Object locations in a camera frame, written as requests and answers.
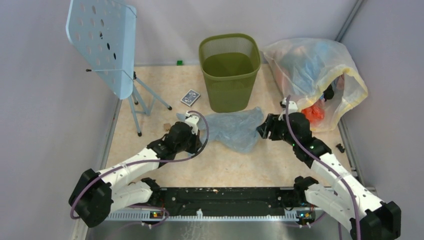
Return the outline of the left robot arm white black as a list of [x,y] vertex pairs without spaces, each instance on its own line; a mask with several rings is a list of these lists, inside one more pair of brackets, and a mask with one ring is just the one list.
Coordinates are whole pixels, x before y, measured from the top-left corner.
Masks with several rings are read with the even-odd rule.
[[132,181],[166,163],[175,163],[176,155],[187,152],[195,157],[205,147],[200,141],[199,117],[177,121],[162,138],[149,143],[134,156],[103,170],[84,171],[68,203],[70,217],[82,219],[93,228],[117,210],[138,203],[154,207],[160,202],[160,187],[152,179]]

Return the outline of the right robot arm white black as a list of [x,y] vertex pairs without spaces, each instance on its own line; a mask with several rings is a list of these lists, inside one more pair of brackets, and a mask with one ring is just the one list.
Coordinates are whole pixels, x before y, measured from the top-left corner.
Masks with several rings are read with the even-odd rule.
[[256,130],[263,139],[291,145],[297,159],[331,184],[332,190],[328,190],[313,177],[297,177],[293,192],[297,205],[319,207],[349,231],[354,240],[400,237],[400,207],[393,201],[381,200],[345,169],[332,150],[313,136],[304,114],[269,114]]

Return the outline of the blue plastic trash bag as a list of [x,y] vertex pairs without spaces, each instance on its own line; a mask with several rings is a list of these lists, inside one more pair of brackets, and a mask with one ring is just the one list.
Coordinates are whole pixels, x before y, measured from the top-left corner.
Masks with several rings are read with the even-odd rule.
[[213,113],[202,118],[197,124],[204,132],[200,136],[202,143],[220,142],[232,151],[249,153],[261,137],[257,127],[262,124],[264,113],[260,107],[230,113]]

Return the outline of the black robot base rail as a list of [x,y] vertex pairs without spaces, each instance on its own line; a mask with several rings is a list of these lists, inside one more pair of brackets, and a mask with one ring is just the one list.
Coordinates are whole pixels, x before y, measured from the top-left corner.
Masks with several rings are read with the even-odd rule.
[[168,187],[153,192],[147,202],[166,209],[172,217],[296,216],[311,214],[318,208],[301,202],[292,187]]

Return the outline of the green mesh trash bin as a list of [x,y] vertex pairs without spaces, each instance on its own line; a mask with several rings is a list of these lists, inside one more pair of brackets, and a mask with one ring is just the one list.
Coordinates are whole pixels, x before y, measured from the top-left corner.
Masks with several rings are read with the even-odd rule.
[[256,41],[243,33],[210,36],[198,47],[210,108],[216,113],[244,110],[261,67]]

